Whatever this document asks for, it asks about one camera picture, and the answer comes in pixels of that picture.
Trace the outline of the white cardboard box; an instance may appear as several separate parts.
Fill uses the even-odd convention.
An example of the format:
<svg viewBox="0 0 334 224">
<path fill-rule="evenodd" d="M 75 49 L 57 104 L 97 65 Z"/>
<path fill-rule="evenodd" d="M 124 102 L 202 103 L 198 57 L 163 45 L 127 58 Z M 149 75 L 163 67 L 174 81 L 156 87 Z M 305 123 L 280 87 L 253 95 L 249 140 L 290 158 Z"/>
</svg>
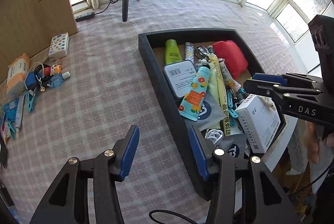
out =
<svg viewBox="0 0 334 224">
<path fill-rule="evenodd" d="M 249 94 L 235 112 L 252 152 L 266 153 L 281 123 L 275 105 L 266 106 L 258 95 Z"/>
</svg>

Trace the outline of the blue wipes packet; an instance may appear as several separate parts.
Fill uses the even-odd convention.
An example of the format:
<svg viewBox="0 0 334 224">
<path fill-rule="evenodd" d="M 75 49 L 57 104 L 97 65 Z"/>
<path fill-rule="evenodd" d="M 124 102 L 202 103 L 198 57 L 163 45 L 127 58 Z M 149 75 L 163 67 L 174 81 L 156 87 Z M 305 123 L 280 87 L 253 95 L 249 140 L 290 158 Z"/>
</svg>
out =
<svg viewBox="0 0 334 224">
<path fill-rule="evenodd" d="M 18 108 L 19 98 L 16 98 L 3 106 L 3 111 L 5 113 L 5 120 L 10 122 L 15 122 L 16 112 Z"/>
</svg>

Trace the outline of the Vinda dotted tissue pack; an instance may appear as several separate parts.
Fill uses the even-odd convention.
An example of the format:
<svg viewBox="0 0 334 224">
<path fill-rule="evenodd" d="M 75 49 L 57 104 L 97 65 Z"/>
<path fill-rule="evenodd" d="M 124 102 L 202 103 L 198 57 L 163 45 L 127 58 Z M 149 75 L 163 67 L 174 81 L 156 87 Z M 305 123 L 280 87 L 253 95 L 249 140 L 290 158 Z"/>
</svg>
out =
<svg viewBox="0 0 334 224">
<path fill-rule="evenodd" d="M 50 60 L 57 60 L 67 56 L 69 39 L 70 37 L 68 33 L 58 34 L 52 37 L 48 58 Z"/>
</svg>

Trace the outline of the orange white tissue pack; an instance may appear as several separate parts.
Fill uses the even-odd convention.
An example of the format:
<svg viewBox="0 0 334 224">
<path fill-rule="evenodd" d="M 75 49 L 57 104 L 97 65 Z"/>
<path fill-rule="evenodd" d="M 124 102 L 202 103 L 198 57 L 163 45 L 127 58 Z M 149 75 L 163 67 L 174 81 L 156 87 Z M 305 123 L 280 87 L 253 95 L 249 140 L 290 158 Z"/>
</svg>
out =
<svg viewBox="0 0 334 224">
<path fill-rule="evenodd" d="M 15 98 L 24 89 L 24 81 L 28 75 L 30 58 L 23 53 L 17 57 L 8 67 L 6 94 L 10 98 Z"/>
</svg>

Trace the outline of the Coffee mate sachet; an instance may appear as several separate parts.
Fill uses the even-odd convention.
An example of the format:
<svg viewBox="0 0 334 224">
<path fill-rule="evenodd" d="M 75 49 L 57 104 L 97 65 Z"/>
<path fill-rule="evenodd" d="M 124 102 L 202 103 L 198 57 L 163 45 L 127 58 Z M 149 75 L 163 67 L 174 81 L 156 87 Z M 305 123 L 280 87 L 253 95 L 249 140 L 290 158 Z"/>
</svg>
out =
<svg viewBox="0 0 334 224">
<path fill-rule="evenodd" d="M 1 134 L 2 134 L 2 139 L 4 143 L 7 144 L 9 139 L 11 138 L 10 131 L 7 126 L 7 120 L 5 120 L 1 126 Z"/>
</svg>

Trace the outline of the grey sachet with logo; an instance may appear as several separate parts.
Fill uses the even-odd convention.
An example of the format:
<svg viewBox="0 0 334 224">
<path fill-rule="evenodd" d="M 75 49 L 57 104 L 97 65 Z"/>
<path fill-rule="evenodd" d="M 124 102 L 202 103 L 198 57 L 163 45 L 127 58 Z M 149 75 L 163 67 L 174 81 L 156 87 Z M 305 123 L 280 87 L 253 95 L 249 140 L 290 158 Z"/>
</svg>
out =
<svg viewBox="0 0 334 224">
<path fill-rule="evenodd" d="M 192 126 L 197 127 L 200 131 L 206 129 L 220 128 L 220 122 L 225 118 L 223 110 L 219 103 L 211 94 L 205 97 L 197 121 L 184 119 L 186 128 L 191 129 Z"/>
</svg>

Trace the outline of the orange print hand cream tube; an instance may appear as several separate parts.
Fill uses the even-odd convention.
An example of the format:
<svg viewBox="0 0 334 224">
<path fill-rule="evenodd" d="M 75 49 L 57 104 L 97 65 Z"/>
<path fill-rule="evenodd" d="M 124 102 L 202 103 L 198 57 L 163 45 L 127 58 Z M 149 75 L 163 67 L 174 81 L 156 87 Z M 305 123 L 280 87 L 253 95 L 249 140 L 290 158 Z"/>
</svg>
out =
<svg viewBox="0 0 334 224">
<path fill-rule="evenodd" d="M 185 93 L 178 107 L 179 114 L 184 118 L 197 121 L 207 92 L 210 75 L 209 65 L 203 65 L 198 69 L 189 90 Z"/>
</svg>

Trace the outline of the red cloth pouch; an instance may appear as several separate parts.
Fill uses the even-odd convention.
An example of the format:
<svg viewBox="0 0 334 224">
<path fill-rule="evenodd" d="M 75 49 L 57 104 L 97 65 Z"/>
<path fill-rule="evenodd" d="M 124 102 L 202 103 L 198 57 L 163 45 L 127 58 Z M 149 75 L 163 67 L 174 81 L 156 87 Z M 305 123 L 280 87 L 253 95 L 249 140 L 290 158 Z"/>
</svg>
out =
<svg viewBox="0 0 334 224">
<path fill-rule="evenodd" d="M 212 47 L 214 54 L 225 60 L 225 65 L 234 79 L 238 79 L 248 68 L 249 64 L 243 52 L 232 40 L 216 42 Z"/>
</svg>

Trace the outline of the white tin box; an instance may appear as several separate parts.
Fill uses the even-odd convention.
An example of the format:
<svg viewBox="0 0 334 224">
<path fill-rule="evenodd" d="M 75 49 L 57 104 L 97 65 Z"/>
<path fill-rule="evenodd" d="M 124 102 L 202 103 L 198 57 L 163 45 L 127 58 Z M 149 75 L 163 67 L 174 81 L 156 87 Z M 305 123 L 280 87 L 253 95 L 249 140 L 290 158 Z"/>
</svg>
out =
<svg viewBox="0 0 334 224">
<path fill-rule="evenodd" d="M 165 65 L 162 73 L 176 101 L 184 97 L 196 76 L 194 65 L 189 60 Z"/>
</svg>

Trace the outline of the green lotion tube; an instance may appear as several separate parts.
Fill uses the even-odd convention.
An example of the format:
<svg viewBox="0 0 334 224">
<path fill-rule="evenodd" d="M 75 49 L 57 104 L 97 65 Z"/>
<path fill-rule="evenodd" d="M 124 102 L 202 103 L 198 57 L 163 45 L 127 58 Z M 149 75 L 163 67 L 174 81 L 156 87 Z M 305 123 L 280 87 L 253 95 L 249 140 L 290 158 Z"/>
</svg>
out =
<svg viewBox="0 0 334 224">
<path fill-rule="evenodd" d="M 182 57 L 174 39 L 169 39 L 165 42 L 165 65 L 181 62 Z"/>
</svg>

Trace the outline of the teal clothespin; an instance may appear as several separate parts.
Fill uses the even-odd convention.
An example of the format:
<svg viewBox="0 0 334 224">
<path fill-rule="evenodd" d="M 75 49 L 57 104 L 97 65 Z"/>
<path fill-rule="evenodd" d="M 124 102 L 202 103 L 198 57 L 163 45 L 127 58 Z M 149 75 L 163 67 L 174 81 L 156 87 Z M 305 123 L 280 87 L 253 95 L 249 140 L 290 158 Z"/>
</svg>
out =
<svg viewBox="0 0 334 224">
<path fill-rule="evenodd" d="M 37 95 L 38 95 L 37 89 L 29 90 L 26 92 L 25 97 L 27 98 L 27 104 L 28 104 L 27 110 L 29 113 L 32 113 L 34 110 L 34 105 L 36 102 Z"/>
</svg>

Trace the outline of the black power strip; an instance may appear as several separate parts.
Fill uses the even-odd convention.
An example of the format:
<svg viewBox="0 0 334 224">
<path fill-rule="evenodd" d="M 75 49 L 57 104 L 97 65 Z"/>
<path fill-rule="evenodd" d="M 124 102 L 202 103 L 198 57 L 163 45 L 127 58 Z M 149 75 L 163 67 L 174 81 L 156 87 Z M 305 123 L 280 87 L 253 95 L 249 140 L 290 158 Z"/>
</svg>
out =
<svg viewBox="0 0 334 224">
<path fill-rule="evenodd" d="M 94 18 L 95 15 L 96 15 L 95 12 L 85 13 L 85 14 L 82 14 L 82 15 L 79 15 L 79 16 L 75 17 L 75 21 L 80 22 L 80 21 L 89 20 L 91 18 Z"/>
</svg>

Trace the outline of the light wooden board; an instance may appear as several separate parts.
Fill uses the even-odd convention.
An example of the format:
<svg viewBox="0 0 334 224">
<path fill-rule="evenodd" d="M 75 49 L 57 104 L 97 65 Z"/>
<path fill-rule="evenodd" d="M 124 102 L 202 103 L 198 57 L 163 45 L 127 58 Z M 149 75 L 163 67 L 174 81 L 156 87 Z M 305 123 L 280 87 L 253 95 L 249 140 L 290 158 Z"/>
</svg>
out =
<svg viewBox="0 0 334 224">
<path fill-rule="evenodd" d="M 69 0 L 1 0 L 1 80 L 21 54 L 32 57 L 52 36 L 77 31 Z"/>
</svg>

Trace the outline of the cartoon doll keychain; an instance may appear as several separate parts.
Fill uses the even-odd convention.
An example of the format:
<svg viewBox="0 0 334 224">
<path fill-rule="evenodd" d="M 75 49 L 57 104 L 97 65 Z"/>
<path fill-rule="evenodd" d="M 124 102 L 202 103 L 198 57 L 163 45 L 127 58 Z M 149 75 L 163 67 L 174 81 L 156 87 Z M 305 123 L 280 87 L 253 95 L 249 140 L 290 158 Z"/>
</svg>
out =
<svg viewBox="0 0 334 224">
<path fill-rule="evenodd" d="M 44 65 L 43 74 L 44 76 L 54 76 L 56 74 L 62 74 L 63 66 L 61 64 L 56 64 L 52 66 Z"/>
</svg>

